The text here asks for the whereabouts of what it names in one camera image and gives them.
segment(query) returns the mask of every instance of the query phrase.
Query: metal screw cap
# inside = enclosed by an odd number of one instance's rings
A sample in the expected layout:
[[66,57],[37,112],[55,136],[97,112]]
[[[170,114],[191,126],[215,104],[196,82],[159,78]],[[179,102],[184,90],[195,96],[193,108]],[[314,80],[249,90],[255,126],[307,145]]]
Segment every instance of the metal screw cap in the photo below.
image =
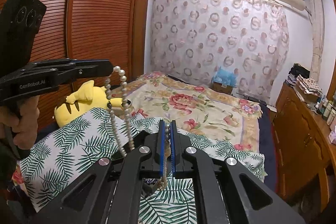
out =
[[146,154],[146,153],[148,153],[149,150],[150,150],[150,149],[149,149],[148,146],[142,146],[142,147],[139,148],[139,151],[140,151],[140,153],[142,153],[142,154]]
[[228,165],[236,165],[237,164],[237,160],[235,158],[227,158],[226,159],[226,163]]
[[110,163],[110,160],[108,158],[101,158],[99,161],[98,161],[99,165],[101,166],[105,166],[105,165],[108,165]]
[[192,146],[189,146],[189,147],[186,148],[186,151],[187,151],[187,153],[189,153],[189,154],[195,154],[196,151],[197,151],[197,149],[194,148],[194,147],[192,147]]

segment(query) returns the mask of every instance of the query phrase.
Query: human hand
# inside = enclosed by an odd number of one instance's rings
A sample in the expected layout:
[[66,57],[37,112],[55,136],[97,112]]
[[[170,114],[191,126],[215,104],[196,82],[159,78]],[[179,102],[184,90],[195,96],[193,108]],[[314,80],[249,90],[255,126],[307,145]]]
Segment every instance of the human hand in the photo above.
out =
[[4,125],[12,128],[17,133],[13,143],[20,149],[30,149],[37,137],[37,118],[40,111],[37,108],[39,96],[31,97],[19,106],[21,118],[4,106],[0,107],[0,139],[5,138]]

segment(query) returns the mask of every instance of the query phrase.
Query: pikachu plush toy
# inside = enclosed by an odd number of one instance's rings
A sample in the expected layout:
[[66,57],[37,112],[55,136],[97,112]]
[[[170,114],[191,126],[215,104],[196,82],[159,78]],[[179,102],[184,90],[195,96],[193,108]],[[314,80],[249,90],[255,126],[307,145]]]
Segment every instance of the pikachu plush toy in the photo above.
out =
[[106,88],[93,86],[94,83],[93,80],[85,82],[78,91],[67,96],[65,101],[55,107],[55,119],[59,127],[63,127],[92,108],[107,109],[108,102],[116,111],[122,109],[122,98],[108,100],[105,94]]

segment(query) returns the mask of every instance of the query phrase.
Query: plush toy ear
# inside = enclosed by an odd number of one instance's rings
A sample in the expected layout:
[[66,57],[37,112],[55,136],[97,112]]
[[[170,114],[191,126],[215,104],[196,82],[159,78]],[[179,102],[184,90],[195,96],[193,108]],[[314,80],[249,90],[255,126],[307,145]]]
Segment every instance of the plush toy ear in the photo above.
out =
[[93,99],[93,85],[95,82],[90,80],[83,83],[81,87],[74,93],[67,97],[67,103],[73,105],[75,101],[92,101]]

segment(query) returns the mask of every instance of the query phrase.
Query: sheer curtain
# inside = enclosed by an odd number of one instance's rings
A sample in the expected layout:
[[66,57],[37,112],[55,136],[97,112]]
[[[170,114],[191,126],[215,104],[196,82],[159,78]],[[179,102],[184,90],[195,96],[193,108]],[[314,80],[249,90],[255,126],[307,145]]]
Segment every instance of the sheer curtain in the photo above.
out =
[[154,0],[152,70],[193,85],[218,69],[240,93],[269,100],[289,49],[284,9],[266,0]]
[[313,27],[313,57],[311,60],[310,77],[319,81],[324,44],[324,16],[322,0],[310,0],[311,23]]

